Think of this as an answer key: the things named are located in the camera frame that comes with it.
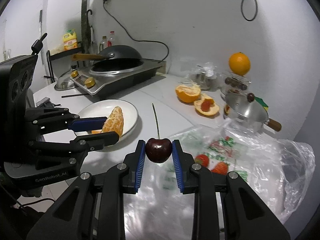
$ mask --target cherry stem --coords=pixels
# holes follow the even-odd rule
[[[154,105],[153,103],[152,103],[152,108],[153,108],[153,112],[155,113],[155,118],[156,118],[157,132],[158,132],[158,139],[160,139],[160,134],[159,134],[159,125],[158,125],[158,118],[157,118],[157,114],[156,114],[155,105]]]

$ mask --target chopstick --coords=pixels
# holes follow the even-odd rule
[[[71,98],[71,97],[87,96],[87,95],[89,95],[89,93],[61,96],[61,98]]]

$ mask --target bottle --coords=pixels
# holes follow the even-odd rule
[[[107,36],[102,36],[102,41],[100,41],[99,43],[99,51],[102,51],[103,49],[105,49],[106,47],[108,47],[108,40],[107,40]]]
[[[65,35],[63,35],[63,46],[64,50],[78,48],[77,34],[75,29],[69,30]]]
[[[119,45],[118,38],[115,35],[114,31],[110,32],[110,36],[108,37],[107,42],[108,42],[108,47],[113,45]]]

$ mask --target black antenna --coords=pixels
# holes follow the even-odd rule
[[[35,43],[31,46],[31,50],[32,50],[31,55],[35,55],[35,54],[37,55],[41,51],[43,47],[42,41],[47,35],[48,35],[47,33],[44,33],[39,40],[35,41]]]

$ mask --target yellow detergent bottle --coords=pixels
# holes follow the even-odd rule
[[[77,34],[75,29],[69,30],[65,35],[63,35],[63,45],[64,50],[78,48]]]

